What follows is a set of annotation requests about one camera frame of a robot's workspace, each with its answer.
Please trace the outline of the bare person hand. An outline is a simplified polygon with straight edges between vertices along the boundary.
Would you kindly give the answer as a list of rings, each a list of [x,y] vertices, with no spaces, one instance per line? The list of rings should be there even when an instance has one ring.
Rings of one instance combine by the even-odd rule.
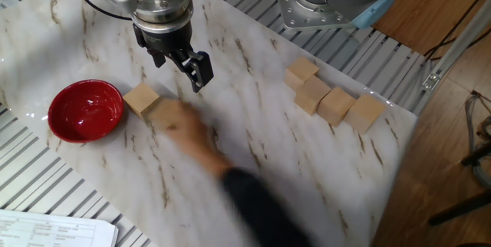
[[[208,127],[191,104],[173,100],[173,119],[166,135],[178,149],[193,158],[207,173],[221,177],[232,164],[211,144]]]

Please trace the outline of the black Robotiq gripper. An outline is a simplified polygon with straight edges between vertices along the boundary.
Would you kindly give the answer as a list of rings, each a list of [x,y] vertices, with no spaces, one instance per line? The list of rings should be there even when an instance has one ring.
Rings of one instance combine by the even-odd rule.
[[[157,68],[166,63],[164,54],[191,81],[193,92],[198,93],[214,77],[209,55],[204,51],[194,52],[191,45],[192,25],[188,22],[182,28],[165,33],[150,33],[133,24],[137,43],[147,49]]]

